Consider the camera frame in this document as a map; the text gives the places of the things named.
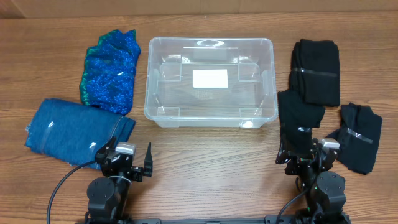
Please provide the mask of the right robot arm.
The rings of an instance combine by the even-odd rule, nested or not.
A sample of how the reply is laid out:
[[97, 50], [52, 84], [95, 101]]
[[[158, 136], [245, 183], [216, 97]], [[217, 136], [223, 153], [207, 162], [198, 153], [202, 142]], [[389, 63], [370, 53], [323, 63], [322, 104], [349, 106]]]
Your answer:
[[[285, 173], [297, 177], [295, 184], [300, 193], [287, 202], [275, 218], [266, 220], [271, 223], [350, 224], [349, 216], [343, 211], [345, 178], [330, 170], [339, 151], [340, 144], [330, 138], [314, 138], [306, 154], [294, 152], [287, 140], [281, 140], [275, 163], [287, 165]], [[307, 207], [293, 216], [284, 215], [300, 198], [305, 198]]]

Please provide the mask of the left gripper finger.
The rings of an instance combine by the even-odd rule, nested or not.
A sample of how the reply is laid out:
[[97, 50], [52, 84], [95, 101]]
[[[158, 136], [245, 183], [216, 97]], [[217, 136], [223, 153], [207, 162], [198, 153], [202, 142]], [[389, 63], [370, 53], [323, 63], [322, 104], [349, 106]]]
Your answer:
[[151, 177], [153, 173], [153, 158], [152, 158], [152, 143], [150, 142], [147, 147], [146, 156], [144, 159], [144, 172], [143, 176]]
[[96, 162], [104, 162], [110, 152], [115, 150], [116, 137], [113, 136], [103, 147], [101, 147], [95, 154]]

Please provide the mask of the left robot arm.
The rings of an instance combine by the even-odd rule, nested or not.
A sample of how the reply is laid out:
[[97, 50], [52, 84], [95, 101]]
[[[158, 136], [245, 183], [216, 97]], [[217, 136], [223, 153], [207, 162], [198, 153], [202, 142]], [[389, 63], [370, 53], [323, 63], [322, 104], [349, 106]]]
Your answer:
[[141, 182], [153, 173], [152, 145], [149, 144], [144, 165], [133, 165], [136, 145], [128, 142], [116, 143], [112, 137], [95, 154], [103, 176], [93, 180], [86, 191], [88, 212], [86, 223], [132, 223], [124, 213], [129, 189], [133, 182]]

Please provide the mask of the blue sequin fabric bundle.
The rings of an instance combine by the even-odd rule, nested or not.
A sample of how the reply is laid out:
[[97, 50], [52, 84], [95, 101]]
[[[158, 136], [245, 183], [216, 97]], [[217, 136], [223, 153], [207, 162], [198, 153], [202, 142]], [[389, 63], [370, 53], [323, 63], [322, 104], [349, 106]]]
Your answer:
[[86, 106], [127, 115], [133, 106], [137, 61], [141, 48], [136, 30], [112, 30], [89, 47], [79, 85]]

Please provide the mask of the blue denim jeans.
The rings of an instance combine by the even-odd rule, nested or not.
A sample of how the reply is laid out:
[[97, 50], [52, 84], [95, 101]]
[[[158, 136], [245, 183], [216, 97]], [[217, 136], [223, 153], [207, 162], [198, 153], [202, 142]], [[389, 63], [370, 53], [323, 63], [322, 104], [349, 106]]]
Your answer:
[[25, 146], [72, 166], [92, 161], [112, 137], [127, 142], [135, 121], [128, 117], [56, 98], [45, 99], [30, 125]]

